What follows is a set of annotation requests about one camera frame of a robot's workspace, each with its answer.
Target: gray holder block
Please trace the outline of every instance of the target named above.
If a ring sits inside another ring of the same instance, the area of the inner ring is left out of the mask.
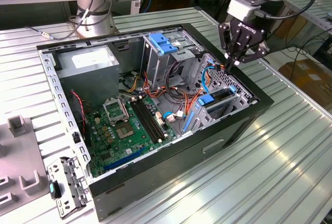
[[[9,176],[2,176],[0,177],[0,189],[5,189],[11,185],[13,185],[14,182]]]
[[[0,158],[6,155],[6,149],[3,145],[0,144]]]
[[[0,152],[5,154],[0,156],[0,196],[4,196],[0,201],[1,219],[2,215],[47,194],[49,187],[29,118],[17,116],[0,125],[0,145]]]
[[[21,115],[7,119],[7,126],[13,137],[18,137],[29,132],[29,129]]]
[[[16,202],[16,197],[11,192],[0,195],[0,209],[12,205]]]
[[[25,180],[24,177],[19,176],[21,189],[25,191],[27,195],[33,195],[44,189],[45,184],[43,178],[40,177],[38,171],[34,170],[35,178],[33,180]]]

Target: motherboard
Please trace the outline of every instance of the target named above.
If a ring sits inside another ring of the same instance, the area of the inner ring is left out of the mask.
[[[93,177],[176,139],[171,126],[159,117],[157,106],[150,97],[122,101],[113,99],[86,114],[87,135],[90,136],[86,143]]]

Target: pci slot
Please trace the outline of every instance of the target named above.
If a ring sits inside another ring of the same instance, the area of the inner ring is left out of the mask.
[[[138,158],[141,154],[142,154],[142,151],[145,149],[146,147],[138,150],[137,152],[133,153],[133,154],[130,154],[129,156],[125,157],[125,158],[122,158],[120,159],[119,161],[116,161],[114,163],[111,163],[111,164],[108,164],[106,166],[104,166],[104,171],[109,171],[109,170],[112,170],[122,164],[125,164],[135,158]]]

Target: aluminum work table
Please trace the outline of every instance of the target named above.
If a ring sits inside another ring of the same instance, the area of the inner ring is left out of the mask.
[[[284,0],[285,5],[295,12],[303,9],[309,1],[310,0]],[[332,0],[316,0],[301,16],[305,17],[322,30],[327,31],[332,28],[332,20],[327,17],[327,14],[330,12],[332,12]]]
[[[194,8],[115,18],[120,31],[189,22],[220,48],[217,23]],[[66,35],[68,24],[42,26]],[[73,155],[26,30],[0,32],[0,122],[32,118],[45,167]],[[101,223],[320,223],[332,208],[332,117],[264,61],[241,69],[275,101],[238,142]],[[97,223],[92,202],[61,221],[45,195],[0,223]]]

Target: metal bracket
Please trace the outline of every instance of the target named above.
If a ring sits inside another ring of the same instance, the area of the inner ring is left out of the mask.
[[[50,180],[56,182],[61,191],[61,197],[56,199],[61,219],[86,206],[86,190],[82,186],[85,177],[77,157],[59,158],[47,167],[47,171]]]
[[[270,52],[270,49],[267,47],[266,42],[262,42],[259,44],[257,51],[253,54],[246,55],[242,58],[242,63],[248,63],[255,61],[257,59],[265,57]]]

